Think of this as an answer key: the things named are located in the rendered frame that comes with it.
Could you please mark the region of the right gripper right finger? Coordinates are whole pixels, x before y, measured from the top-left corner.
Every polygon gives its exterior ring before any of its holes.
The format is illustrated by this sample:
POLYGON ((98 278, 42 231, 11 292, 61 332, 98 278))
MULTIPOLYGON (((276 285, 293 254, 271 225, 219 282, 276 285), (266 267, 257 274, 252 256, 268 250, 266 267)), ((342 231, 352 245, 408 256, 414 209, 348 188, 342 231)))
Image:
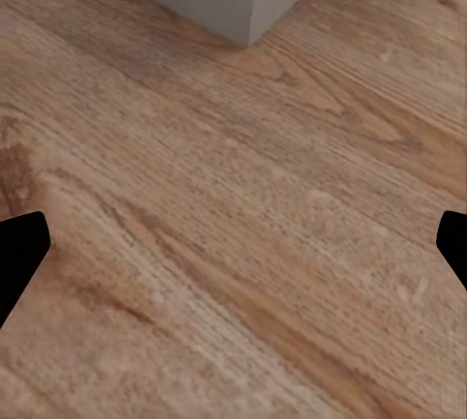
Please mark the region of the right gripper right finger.
POLYGON ((438 227, 436 246, 467 289, 467 215, 444 211, 438 227))

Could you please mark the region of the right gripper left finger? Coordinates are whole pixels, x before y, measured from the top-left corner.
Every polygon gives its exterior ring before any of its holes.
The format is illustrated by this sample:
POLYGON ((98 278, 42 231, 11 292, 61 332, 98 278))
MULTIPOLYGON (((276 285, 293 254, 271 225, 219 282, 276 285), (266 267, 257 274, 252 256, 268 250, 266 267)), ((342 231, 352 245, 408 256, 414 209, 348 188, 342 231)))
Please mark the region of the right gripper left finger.
POLYGON ((0 327, 51 248, 41 211, 0 222, 0 327))

